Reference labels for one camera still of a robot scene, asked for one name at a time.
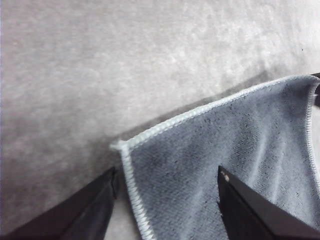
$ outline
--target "microfiber towel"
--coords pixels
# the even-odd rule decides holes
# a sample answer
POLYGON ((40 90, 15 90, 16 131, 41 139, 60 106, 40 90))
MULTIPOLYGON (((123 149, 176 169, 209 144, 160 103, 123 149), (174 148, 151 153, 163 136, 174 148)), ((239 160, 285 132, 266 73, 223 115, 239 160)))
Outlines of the microfiber towel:
POLYGON ((319 79, 289 76, 245 89, 119 141, 144 240, 227 240, 218 166, 320 230, 320 181, 311 143, 319 79))

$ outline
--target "black plastic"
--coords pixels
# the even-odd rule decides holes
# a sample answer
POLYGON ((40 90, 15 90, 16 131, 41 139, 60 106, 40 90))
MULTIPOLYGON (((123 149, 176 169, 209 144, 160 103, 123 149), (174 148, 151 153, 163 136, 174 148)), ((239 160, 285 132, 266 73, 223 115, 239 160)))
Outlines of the black plastic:
POLYGON ((320 232, 272 204, 223 167, 219 207, 230 240, 320 240, 320 232))
POLYGON ((118 184, 111 168, 67 200, 1 240, 103 240, 118 184))

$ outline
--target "gray surface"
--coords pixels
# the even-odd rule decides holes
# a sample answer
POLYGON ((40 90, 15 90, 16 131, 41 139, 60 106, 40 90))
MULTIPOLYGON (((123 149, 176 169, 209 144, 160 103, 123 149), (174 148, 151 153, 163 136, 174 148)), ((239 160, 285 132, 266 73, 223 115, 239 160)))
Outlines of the gray surface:
MULTIPOLYGON (((1 1, 2 231, 119 165, 111 141, 262 81, 319 72, 319 8, 313 0, 1 1)), ((111 239, 137 236, 123 196, 111 239)))
POLYGON ((141 203, 133 211, 143 239, 227 240, 217 205, 220 165, 320 230, 320 177, 313 173, 306 128, 310 92, 319 83, 310 75, 288 77, 158 126, 141 142, 124 142, 121 156, 130 199, 141 203))

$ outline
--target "white stitching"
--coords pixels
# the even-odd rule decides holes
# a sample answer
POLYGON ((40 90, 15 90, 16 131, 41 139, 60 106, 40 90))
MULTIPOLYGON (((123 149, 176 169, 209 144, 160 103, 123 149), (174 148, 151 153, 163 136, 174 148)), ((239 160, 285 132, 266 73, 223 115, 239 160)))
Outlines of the white stitching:
POLYGON ((311 87, 310 92, 308 94, 308 103, 307 103, 307 111, 306 111, 306 144, 307 144, 307 150, 308 150, 308 157, 313 173, 313 177, 315 180, 315 185, 316 185, 316 192, 318 194, 318 197, 320 197, 320 176, 316 164, 316 160, 314 157, 314 150, 313 150, 313 145, 312 145, 312 106, 313 106, 313 101, 314 101, 314 95, 315 95, 315 90, 319 83, 315 83, 314 86, 311 87))
MULTIPOLYGON (((132 137, 131 139, 129 139, 125 142, 128 144, 128 148, 132 151, 133 149, 136 149, 136 148, 140 147, 141 145, 143 145, 149 139, 151 139, 159 134, 162 134, 163 132, 167 131, 168 129, 170 129, 172 127, 179 126, 184 121, 187 121, 189 119, 193 119, 197 116, 200 116, 200 115, 212 110, 213 108, 217 108, 217 107, 221 107, 223 105, 229 104, 231 102, 234 102, 237 99, 244 98, 245 96, 247 96, 253 92, 256 92, 258 90, 261 90, 261 89, 264 89, 267 87, 271 87, 271 86, 274 86, 277 84, 285 83, 287 81, 294 81, 299 77, 302 77, 302 76, 288 76, 288 77, 283 77, 283 78, 276 79, 273 81, 264 82, 259 85, 255 85, 255 86, 249 87, 247 89, 244 89, 244 90, 242 90, 238 93, 235 93, 231 96, 227 96, 225 98, 208 103, 203 106, 198 106, 192 110, 189 110, 189 111, 184 112, 180 115, 174 116, 164 122, 161 122, 161 123, 149 128, 148 130, 145 130, 145 131, 139 133, 138 135, 132 137)), ((317 77, 312 76, 312 75, 308 75, 308 77, 310 77, 311 79, 314 79, 314 78, 318 79, 317 77)))

